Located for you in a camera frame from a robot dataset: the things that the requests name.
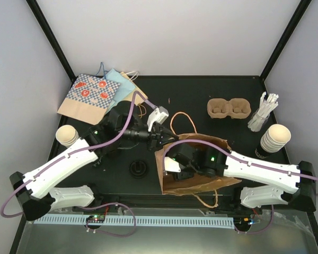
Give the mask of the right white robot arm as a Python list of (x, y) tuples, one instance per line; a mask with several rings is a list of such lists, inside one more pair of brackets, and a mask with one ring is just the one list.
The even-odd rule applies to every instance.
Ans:
[(261, 183), (244, 187), (230, 200), (231, 209), (243, 213), (248, 208), (288, 205), (303, 212), (316, 211), (316, 182), (313, 165), (277, 164), (223, 149), (208, 141), (187, 139), (171, 144), (164, 152), (164, 171), (191, 170), (201, 176), (233, 177)]

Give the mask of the brown paper bag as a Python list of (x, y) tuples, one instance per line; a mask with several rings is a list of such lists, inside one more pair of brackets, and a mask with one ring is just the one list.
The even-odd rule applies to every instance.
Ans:
[[(185, 112), (176, 112), (172, 118), (170, 123), (173, 123), (173, 119), (179, 115), (183, 114), (187, 116), (187, 118), (190, 120), (194, 133), (184, 133), (179, 134), (178, 137), (180, 140), (185, 139), (198, 139), (210, 142), (212, 144), (215, 144), (222, 149), (228, 149), (231, 150), (230, 146), (227, 143), (227, 140), (218, 138), (218, 137), (212, 137), (205, 134), (199, 134), (197, 132), (196, 126), (193, 123), (190, 116)], [(223, 187), (231, 186), (240, 183), (241, 181), (239, 179), (233, 178), (233, 177), (213, 177), (209, 178), (206, 176), (200, 176), (198, 174), (195, 174), (192, 178), (182, 180), (182, 181), (176, 181), (174, 178), (170, 175), (164, 175), (163, 173), (163, 159), (164, 159), (164, 153), (168, 149), (169, 145), (165, 145), (163, 149), (154, 152), (155, 160), (156, 160), (156, 166), (157, 166), (157, 174), (158, 179), (160, 182), (160, 187), (162, 194), (170, 194), (170, 195), (176, 195), (176, 196), (184, 196), (184, 195), (193, 195), (196, 197), (203, 206), (207, 208), (216, 208), (218, 206), (218, 194), (217, 190)], [(202, 192), (214, 192), (215, 193), (215, 204), (209, 205), (205, 203), (197, 194)]]

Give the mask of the black lid stack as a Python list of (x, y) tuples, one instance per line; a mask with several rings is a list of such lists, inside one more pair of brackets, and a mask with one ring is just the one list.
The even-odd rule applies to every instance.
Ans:
[(147, 163), (143, 160), (135, 160), (130, 164), (129, 171), (134, 178), (143, 178), (148, 173)]

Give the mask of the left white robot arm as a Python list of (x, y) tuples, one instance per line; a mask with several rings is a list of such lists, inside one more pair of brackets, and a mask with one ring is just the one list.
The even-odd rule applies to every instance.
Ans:
[(71, 206), (98, 211), (103, 205), (103, 198), (92, 190), (92, 186), (55, 187), (85, 165), (98, 162), (117, 150), (122, 140), (145, 142), (148, 150), (153, 150), (178, 139), (163, 126), (169, 116), (164, 107), (155, 107), (146, 123), (133, 112), (133, 108), (132, 102), (120, 102), (97, 125), (90, 127), (73, 145), (45, 165), (25, 174), (17, 171), (10, 175), (14, 195), (27, 221)]

